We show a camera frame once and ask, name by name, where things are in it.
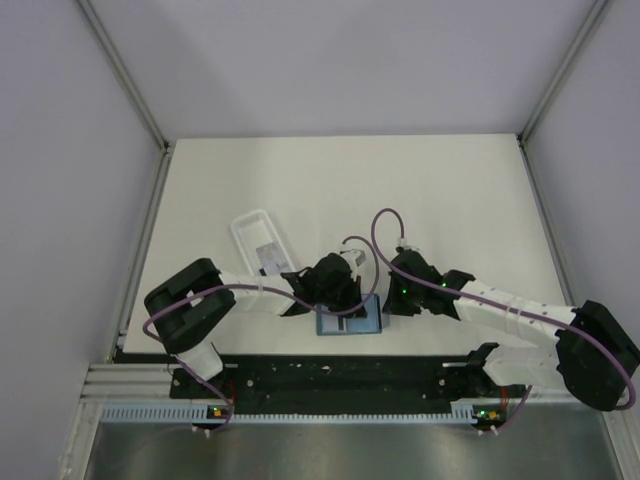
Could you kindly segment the silver vip card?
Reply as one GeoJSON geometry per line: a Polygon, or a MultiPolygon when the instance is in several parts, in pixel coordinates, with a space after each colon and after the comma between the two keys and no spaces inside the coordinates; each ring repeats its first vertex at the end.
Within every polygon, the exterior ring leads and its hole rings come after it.
{"type": "Polygon", "coordinates": [[[342,335],[345,333],[344,321],[339,318],[321,319],[318,324],[318,334],[325,335],[342,335]]]}
{"type": "Polygon", "coordinates": [[[265,275],[277,275],[290,270],[289,262],[277,243],[262,245],[256,249],[260,270],[265,275]]]}

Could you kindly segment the silver VIP card top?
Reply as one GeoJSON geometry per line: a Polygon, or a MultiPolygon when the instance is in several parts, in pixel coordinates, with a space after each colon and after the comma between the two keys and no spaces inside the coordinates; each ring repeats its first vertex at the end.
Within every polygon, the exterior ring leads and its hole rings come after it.
{"type": "Polygon", "coordinates": [[[321,319],[318,324],[318,334],[325,335],[342,335],[345,333],[344,321],[339,318],[321,319]]]}

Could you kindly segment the aluminium frame rail front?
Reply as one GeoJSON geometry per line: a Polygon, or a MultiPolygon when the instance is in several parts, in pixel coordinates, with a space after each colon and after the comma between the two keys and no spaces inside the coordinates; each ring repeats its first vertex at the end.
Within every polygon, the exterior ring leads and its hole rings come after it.
{"type": "MultiPolygon", "coordinates": [[[[329,402],[354,401],[357,396],[363,396],[365,403],[371,405],[375,402],[381,403],[389,400],[391,402],[409,399],[409,401],[425,402],[455,402],[461,399],[485,399],[487,401],[497,400],[496,398],[461,398],[458,400],[448,400],[444,398],[426,398],[419,396],[416,392],[381,392],[373,390],[354,392],[280,392],[274,395],[260,392],[252,394],[248,399],[237,400],[233,395],[223,393],[228,399],[249,403],[251,401],[300,401],[319,403],[321,405],[329,402]]],[[[108,398],[171,398],[174,400],[202,400],[205,398],[215,398],[218,395],[202,383],[194,379],[182,368],[171,369],[162,365],[115,365],[112,368],[89,369],[83,387],[82,394],[86,397],[108,397],[108,398]]]]}

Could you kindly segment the blue leather card holder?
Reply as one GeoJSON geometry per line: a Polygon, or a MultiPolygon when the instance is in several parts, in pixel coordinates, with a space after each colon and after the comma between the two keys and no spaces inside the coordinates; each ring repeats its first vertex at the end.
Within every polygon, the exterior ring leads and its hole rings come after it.
{"type": "Polygon", "coordinates": [[[318,334],[318,324],[321,319],[339,318],[344,321],[345,333],[342,335],[325,335],[325,336],[348,336],[348,335],[367,335],[380,334],[390,324],[390,319],[385,314],[380,305],[378,294],[374,294],[365,304],[365,317],[337,317],[328,315],[326,311],[316,314],[316,334],[318,334]]]}

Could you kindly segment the left aluminium corner post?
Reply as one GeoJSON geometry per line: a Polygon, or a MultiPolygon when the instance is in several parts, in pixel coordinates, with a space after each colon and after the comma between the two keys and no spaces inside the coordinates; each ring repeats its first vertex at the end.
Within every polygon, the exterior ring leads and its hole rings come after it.
{"type": "Polygon", "coordinates": [[[88,0],[75,0],[74,5],[83,18],[89,32],[96,40],[111,72],[130,102],[134,112],[142,122],[142,125],[152,138],[154,144],[162,152],[168,151],[171,146],[170,141],[167,139],[158,122],[155,120],[151,109],[142,95],[142,92],[129,72],[124,59],[112,40],[93,3],[88,0]]]}

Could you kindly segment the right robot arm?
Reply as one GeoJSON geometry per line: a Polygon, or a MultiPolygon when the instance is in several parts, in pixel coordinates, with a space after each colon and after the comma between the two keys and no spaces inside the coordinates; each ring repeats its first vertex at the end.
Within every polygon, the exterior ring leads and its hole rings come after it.
{"type": "Polygon", "coordinates": [[[440,273],[416,250],[400,248],[387,263],[385,311],[396,316],[423,312],[479,325],[520,341],[514,347],[490,340],[467,370],[469,388],[487,396],[500,386],[566,389],[599,410],[635,405],[632,377],[639,349],[611,312],[587,301],[580,307],[528,300],[493,288],[459,270],[440,273]]]}

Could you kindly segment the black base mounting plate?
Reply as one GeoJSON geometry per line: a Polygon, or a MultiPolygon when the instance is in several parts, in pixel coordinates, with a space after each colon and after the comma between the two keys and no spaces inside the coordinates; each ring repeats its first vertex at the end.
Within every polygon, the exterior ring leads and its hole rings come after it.
{"type": "Polygon", "coordinates": [[[207,382],[237,400],[263,392],[416,392],[426,398],[514,398],[522,386],[499,387],[464,356],[231,355],[207,382]]]}

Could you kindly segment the right aluminium corner post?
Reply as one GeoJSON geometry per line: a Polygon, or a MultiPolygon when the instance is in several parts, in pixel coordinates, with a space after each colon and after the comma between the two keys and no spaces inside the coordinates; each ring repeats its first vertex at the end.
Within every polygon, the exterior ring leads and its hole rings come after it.
{"type": "Polygon", "coordinates": [[[611,0],[593,1],[579,29],[571,40],[553,76],[536,102],[530,115],[517,135],[519,145],[525,147],[533,138],[546,114],[552,107],[556,97],[568,81],[574,67],[577,65],[589,42],[606,18],[613,5],[611,0]]]}

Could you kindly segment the white plastic basket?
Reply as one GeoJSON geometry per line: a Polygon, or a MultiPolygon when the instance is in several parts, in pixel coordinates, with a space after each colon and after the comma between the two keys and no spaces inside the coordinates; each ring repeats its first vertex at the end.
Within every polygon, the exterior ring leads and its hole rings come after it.
{"type": "Polygon", "coordinates": [[[290,270],[282,273],[291,273],[295,270],[290,255],[271,217],[265,210],[253,210],[237,217],[231,222],[230,230],[240,255],[252,275],[267,276],[260,270],[256,249],[272,242],[277,243],[281,247],[289,262],[290,270]]]}

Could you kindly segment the silver VIP card bottom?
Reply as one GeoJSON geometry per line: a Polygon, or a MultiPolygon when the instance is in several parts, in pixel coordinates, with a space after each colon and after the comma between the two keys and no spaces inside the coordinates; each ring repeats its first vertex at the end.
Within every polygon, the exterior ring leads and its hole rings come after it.
{"type": "Polygon", "coordinates": [[[289,262],[277,243],[262,245],[256,249],[260,270],[265,275],[277,275],[290,270],[289,262]]]}

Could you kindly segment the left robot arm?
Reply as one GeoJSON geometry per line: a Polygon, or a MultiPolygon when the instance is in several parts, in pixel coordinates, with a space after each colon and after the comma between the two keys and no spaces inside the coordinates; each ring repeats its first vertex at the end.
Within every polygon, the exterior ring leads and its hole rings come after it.
{"type": "Polygon", "coordinates": [[[210,334],[225,316],[258,312],[294,317],[316,308],[364,316],[359,267],[365,261],[364,251],[349,249],[329,253],[315,266],[297,272],[239,276],[201,258],[146,295],[150,319],[143,332],[193,372],[197,390],[216,396],[226,387],[227,374],[210,334]]]}

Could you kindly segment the aluminium corner post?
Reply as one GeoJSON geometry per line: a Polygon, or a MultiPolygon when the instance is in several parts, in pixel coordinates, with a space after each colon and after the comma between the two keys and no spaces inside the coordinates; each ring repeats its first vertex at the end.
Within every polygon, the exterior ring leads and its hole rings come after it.
{"type": "Polygon", "coordinates": [[[155,120],[151,109],[142,95],[142,92],[129,72],[124,59],[112,40],[93,3],[88,0],[75,0],[74,5],[83,18],[89,32],[96,40],[111,72],[130,102],[134,112],[142,122],[142,125],[152,138],[154,144],[162,152],[168,151],[171,146],[170,141],[167,139],[158,122],[155,120]]]}
{"type": "Polygon", "coordinates": [[[613,5],[611,0],[593,1],[579,29],[571,40],[553,76],[536,102],[530,115],[517,135],[519,145],[525,147],[533,138],[546,114],[552,107],[556,97],[568,81],[574,67],[577,65],[589,42],[606,18],[613,5]]]}

